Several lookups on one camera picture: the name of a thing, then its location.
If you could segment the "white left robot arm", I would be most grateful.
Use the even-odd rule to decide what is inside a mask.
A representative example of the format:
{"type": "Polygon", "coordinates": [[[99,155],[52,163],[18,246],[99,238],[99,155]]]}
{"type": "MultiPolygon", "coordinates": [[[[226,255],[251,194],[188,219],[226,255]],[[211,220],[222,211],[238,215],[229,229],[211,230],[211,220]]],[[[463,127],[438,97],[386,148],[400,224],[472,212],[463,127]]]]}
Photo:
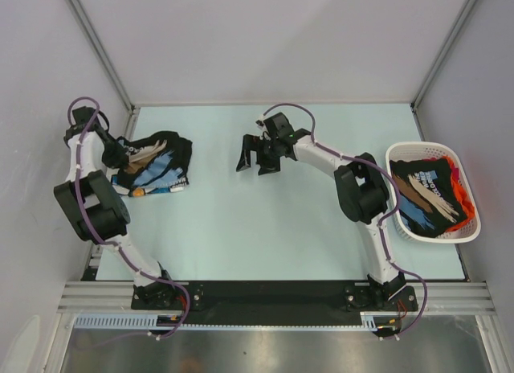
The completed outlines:
{"type": "Polygon", "coordinates": [[[65,182],[54,188],[55,199],[81,240],[106,247],[130,271],[133,307],[168,309],[177,288],[161,264],[133,243],[129,211],[105,172],[128,162],[122,146],[99,122],[100,110],[83,106],[68,115],[74,121],[64,137],[71,164],[65,182]]]}

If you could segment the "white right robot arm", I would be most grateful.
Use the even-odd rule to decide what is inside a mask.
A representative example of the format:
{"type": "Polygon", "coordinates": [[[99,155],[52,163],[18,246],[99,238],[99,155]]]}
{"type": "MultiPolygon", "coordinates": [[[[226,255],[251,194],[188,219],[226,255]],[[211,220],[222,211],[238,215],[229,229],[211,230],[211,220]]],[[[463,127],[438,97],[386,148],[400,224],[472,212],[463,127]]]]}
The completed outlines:
{"type": "Polygon", "coordinates": [[[369,261],[368,282],[371,302],[378,309],[390,309],[406,287],[404,272],[394,266],[386,232],[390,194],[383,171],[373,156],[350,157],[323,146],[306,129],[295,130],[283,113],[256,121],[260,135],[245,134],[238,172],[251,167],[256,154],[259,175],[280,172],[281,159],[302,162],[328,175],[334,182],[343,214],[357,223],[369,261]]]}

